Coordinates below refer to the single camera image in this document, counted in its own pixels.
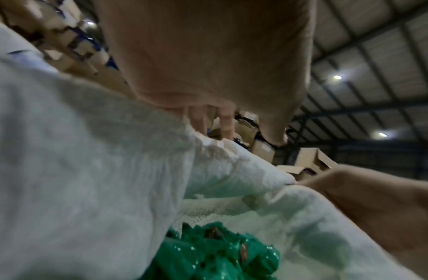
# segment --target warehouse ceiling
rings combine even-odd
[[[428,0],[318,0],[295,145],[428,145]],[[77,0],[98,22],[90,0]]]

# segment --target human hand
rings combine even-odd
[[[299,185],[324,195],[391,253],[428,247],[428,182],[339,165]]]
[[[286,143],[309,83],[315,0],[95,3],[139,99],[179,116],[189,109],[196,124],[212,105],[230,125],[237,105],[259,116],[267,141]]]

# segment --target warehouse wall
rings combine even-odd
[[[428,151],[418,153],[400,149],[354,147],[318,147],[337,163],[354,165],[391,175],[428,180]],[[273,164],[284,164],[286,150],[276,152]]]

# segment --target green plastic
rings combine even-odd
[[[280,253],[250,234],[232,233],[222,223],[184,223],[182,237],[170,230],[141,280],[268,280]]]

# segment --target crumpled green plastic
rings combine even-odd
[[[184,223],[170,230],[140,280],[269,280],[280,253],[250,234],[232,233],[222,223]]]

